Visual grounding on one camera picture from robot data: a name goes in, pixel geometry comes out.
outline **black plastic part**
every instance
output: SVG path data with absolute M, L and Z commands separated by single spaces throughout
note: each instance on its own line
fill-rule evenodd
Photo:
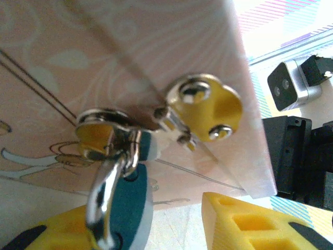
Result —
M 277 196 L 333 211 L 333 124 L 300 117 L 263 120 Z
M 304 163 L 304 151 L 310 143 L 312 122 L 300 117 L 263 119 L 278 195 L 294 194 L 295 170 Z
M 326 71 L 333 72 L 333 60 L 331 58 L 310 56 L 301 64 L 301 68 L 309 86 L 317 86 L 328 79 L 324 76 Z
M 2 250 L 23 250 L 26 249 L 34 240 L 38 238 L 44 231 L 46 226 L 41 225 L 32 229 L 25 230 L 15 239 L 9 242 Z
M 307 241 L 314 245 L 318 250 L 333 250 L 333 244 L 312 228 L 306 227 L 296 222 L 290 222 L 289 225 L 294 228 L 300 235 L 302 235 Z

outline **screw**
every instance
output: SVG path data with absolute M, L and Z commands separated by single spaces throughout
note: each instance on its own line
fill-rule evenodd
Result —
M 189 133 L 179 136 L 177 143 L 190 151 L 194 151 L 197 146 L 196 142 L 192 139 L 192 136 Z
M 226 135 L 224 137 L 227 138 L 230 135 L 232 135 L 233 129 L 229 126 L 220 124 L 220 125 L 215 126 L 214 128 L 212 128 L 209 131 L 209 138 L 212 141 L 214 141 L 214 140 L 217 140 L 217 139 L 221 138 L 221 135 L 223 135 L 225 133 L 226 133 Z
M 211 94 L 210 85 L 203 81 L 191 80 L 179 88 L 179 95 L 184 103 L 197 104 L 206 100 Z
M 162 120 L 163 118 L 165 118 L 167 116 L 168 112 L 169 112 L 168 108 L 165 108 L 165 107 L 157 108 L 154 111 L 154 118 L 158 121 Z

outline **chrome screw head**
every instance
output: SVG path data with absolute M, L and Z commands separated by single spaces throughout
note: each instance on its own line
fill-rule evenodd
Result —
M 209 131 L 209 138 L 214 141 L 221 138 L 221 135 L 224 133 L 226 135 L 223 138 L 227 138 L 233 134 L 233 129 L 223 124 L 217 125 Z
M 179 88 L 179 95 L 184 103 L 197 104 L 206 100 L 211 94 L 208 83 L 203 81 L 189 81 Z

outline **yellow plastic part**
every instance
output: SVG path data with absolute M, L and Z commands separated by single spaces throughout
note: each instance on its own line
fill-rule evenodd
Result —
M 188 104 L 174 98 L 169 105 L 200 141 L 211 142 L 209 131 L 220 124 L 230 126 L 234 132 L 242 116 L 242 105 L 238 94 L 217 79 L 205 79 L 210 85 L 210 96 L 201 102 Z
M 87 157 L 95 151 L 106 154 L 106 146 L 113 128 L 109 124 L 85 124 L 77 128 L 76 135 L 80 139 L 78 150 L 80 155 Z
M 202 221 L 208 250 L 315 250 L 288 223 L 296 217 L 217 193 L 204 193 Z
M 91 250 L 85 211 L 82 206 L 40 222 L 47 228 L 26 250 Z

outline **black electronic component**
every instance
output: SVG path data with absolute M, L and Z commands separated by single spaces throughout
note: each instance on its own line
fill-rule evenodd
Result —
M 333 126 L 310 119 L 263 119 L 278 196 L 333 210 Z
M 310 56 L 301 64 L 302 71 L 309 86 L 317 86 L 331 78 L 333 60 L 331 58 Z

